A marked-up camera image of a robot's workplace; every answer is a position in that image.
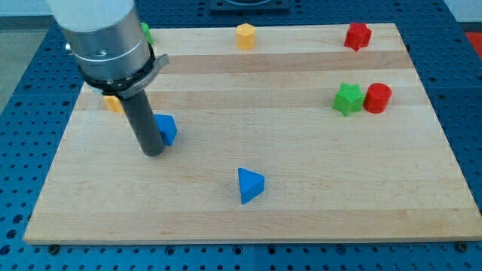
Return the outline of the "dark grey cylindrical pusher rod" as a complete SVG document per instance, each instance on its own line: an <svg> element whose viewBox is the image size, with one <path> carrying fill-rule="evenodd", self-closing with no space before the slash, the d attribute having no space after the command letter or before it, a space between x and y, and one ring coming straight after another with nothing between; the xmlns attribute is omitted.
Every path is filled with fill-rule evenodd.
<svg viewBox="0 0 482 271"><path fill-rule="evenodd" d="M130 126L144 155L156 157L164 150L164 143L145 91L121 99Z"/></svg>

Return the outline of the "green block behind arm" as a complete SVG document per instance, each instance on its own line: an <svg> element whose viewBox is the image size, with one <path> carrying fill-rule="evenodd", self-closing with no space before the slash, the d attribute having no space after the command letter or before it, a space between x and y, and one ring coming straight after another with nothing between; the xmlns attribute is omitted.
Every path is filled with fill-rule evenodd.
<svg viewBox="0 0 482 271"><path fill-rule="evenodd" d="M141 22L142 31L144 33L145 39L149 45L153 44L153 38L151 37L150 27L147 23Z"/></svg>

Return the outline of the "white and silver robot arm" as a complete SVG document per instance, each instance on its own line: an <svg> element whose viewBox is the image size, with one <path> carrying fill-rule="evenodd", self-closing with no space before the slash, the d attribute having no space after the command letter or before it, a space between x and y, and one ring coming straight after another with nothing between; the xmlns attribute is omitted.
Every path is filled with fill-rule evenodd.
<svg viewBox="0 0 482 271"><path fill-rule="evenodd" d="M82 78L103 96L114 96L144 155L164 149L145 88L168 64L156 56L133 0L47 0Z"/></svg>

